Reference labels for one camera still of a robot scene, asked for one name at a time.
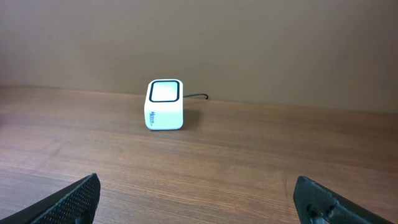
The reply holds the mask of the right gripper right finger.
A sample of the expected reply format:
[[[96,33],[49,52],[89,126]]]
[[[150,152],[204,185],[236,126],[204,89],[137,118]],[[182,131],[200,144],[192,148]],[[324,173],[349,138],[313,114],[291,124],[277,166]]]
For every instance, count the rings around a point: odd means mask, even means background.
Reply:
[[[293,199],[301,224],[378,224],[390,222],[306,176],[298,177]]]

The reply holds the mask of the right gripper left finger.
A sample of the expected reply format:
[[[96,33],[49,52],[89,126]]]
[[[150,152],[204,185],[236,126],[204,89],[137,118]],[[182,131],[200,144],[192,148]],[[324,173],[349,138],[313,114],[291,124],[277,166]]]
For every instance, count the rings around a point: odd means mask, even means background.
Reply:
[[[1,224],[92,224],[101,184],[92,173],[41,201],[1,220]]]

